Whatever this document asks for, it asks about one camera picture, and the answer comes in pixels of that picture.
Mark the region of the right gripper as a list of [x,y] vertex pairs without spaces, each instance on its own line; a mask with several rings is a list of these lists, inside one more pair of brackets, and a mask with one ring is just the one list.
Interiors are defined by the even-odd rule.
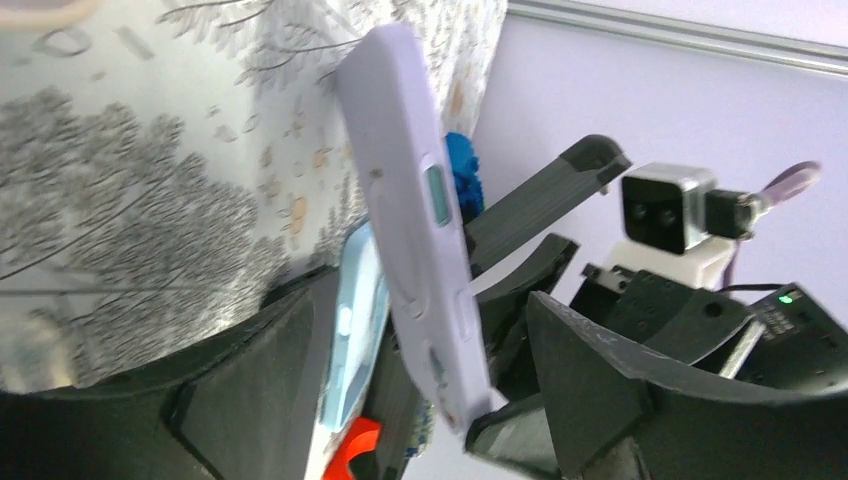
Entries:
[[[495,266],[631,166],[607,136],[577,141],[466,224],[471,273]],[[656,479],[846,477],[845,394],[715,375],[752,321],[750,307],[648,270],[589,264],[570,302],[577,313],[545,293],[578,249],[551,233],[477,295],[491,383],[506,398],[535,395],[540,385],[563,474],[585,472],[629,439]]]

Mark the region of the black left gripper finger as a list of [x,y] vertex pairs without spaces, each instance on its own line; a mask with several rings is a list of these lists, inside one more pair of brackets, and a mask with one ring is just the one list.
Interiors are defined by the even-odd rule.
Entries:
[[1,397],[5,479],[301,479],[339,272],[271,291],[249,319],[94,386]]

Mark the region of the phone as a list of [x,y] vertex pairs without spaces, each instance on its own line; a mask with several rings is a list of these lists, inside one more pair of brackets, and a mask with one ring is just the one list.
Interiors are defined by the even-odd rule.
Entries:
[[339,273],[320,417],[333,433],[346,428],[366,396],[388,318],[389,294],[370,222],[347,238]]
[[491,411],[491,383],[420,42],[409,25],[375,27],[335,78],[401,356],[422,396],[464,434]]

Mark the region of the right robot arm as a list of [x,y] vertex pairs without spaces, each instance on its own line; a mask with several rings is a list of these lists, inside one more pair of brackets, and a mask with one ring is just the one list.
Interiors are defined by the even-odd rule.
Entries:
[[847,330],[803,286],[731,281],[757,220],[815,184],[802,162],[755,192],[704,168],[633,168],[589,135],[466,227],[479,275],[613,181],[626,240],[552,289],[577,244],[547,234],[478,297],[507,402],[467,453],[531,479],[843,479]]

